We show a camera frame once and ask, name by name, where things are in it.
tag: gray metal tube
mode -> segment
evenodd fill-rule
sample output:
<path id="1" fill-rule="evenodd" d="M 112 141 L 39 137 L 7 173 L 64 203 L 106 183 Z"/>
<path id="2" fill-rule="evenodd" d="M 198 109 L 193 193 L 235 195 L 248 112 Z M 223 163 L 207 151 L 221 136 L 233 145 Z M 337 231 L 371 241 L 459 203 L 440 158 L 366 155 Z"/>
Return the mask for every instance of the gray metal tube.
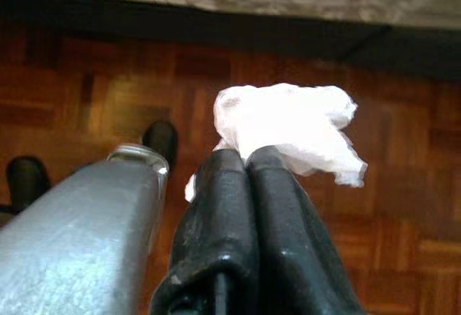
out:
<path id="1" fill-rule="evenodd" d="M 10 221 L 0 230 L 0 314 L 136 314 L 167 177 L 160 155 L 122 146 Z"/>

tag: parquet floor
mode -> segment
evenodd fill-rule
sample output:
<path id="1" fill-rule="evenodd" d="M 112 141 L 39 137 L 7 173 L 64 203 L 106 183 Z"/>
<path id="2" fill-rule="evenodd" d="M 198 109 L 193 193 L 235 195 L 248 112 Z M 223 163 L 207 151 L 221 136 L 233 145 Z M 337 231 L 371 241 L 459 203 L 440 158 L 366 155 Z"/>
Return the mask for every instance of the parquet floor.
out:
<path id="1" fill-rule="evenodd" d="M 359 109 L 346 133 L 366 186 L 302 183 L 371 314 L 461 314 L 461 86 L 239 50 L 89 37 L 0 22 L 0 168 L 34 154 L 59 182 L 169 118 L 180 136 L 140 312 L 166 272 L 184 184 L 218 140 L 212 103 L 229 84 L 338 84 Z M 8 203 L 4 177 L 0 202 Z"/>

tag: crumpled paper towel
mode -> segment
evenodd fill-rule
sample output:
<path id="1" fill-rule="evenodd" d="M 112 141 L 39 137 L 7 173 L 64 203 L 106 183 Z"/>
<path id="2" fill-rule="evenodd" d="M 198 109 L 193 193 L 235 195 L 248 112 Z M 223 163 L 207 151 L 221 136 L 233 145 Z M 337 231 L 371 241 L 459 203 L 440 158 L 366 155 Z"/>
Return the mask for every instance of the crumpled paper towel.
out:
<path id="1" fill-rule="evenodd" d="M 276 146 L 296 174 L 333 172 L 336 184 L 361 187 L 367 164 L 340 131 L 356 108 L 337 86 L 232 86 L 215 101 L 221 141 L 214 150 L 233 148 L 246 161 L 258 148 Z M 189 202 L 195 197 L 194 183 L 193 175 L 185 190 Z"/>

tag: white tissue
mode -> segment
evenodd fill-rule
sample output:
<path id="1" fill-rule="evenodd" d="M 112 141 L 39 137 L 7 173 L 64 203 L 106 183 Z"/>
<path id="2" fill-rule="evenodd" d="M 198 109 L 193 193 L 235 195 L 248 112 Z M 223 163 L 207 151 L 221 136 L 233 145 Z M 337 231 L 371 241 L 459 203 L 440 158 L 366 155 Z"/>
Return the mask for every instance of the white tissue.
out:
<path id="1" fill-rule="evenodd" d="M 215 100 L 215 127 L 222 139 L 214 150 L 233 148 L 246 161 L 258 148 L 276 146 L 296 174 L 333 172 L 337 184 L 361 187 L 367 165 L 340 131 L 356 108 L 336 86 L 232 86 Z M 189 202 L 194 182 L 192 176 L 186 186 Z"/>

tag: wooden floor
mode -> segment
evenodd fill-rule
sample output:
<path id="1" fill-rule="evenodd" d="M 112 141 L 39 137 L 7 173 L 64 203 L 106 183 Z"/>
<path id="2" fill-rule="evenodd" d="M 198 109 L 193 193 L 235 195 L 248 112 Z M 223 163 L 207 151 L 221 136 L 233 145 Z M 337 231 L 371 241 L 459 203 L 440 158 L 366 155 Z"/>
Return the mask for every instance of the wooden floor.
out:
<path id="1" fill-rule="evenodd" d="M 229 84 L 338 84 L 358 103 L 346 129 L 369 163 L 365 187 L 302 180 L 363 304 L 376 315 L 461 314 L 461 86 L 270 54 L 0 22 L 0 169 L 34 154 L 59 182 L 169 118 L 180 137 L 141 313 L 166 272 L 188 176 L 218 137 L 212 104 Z M 8 203 L 0 179 L 0 203 Z"/>

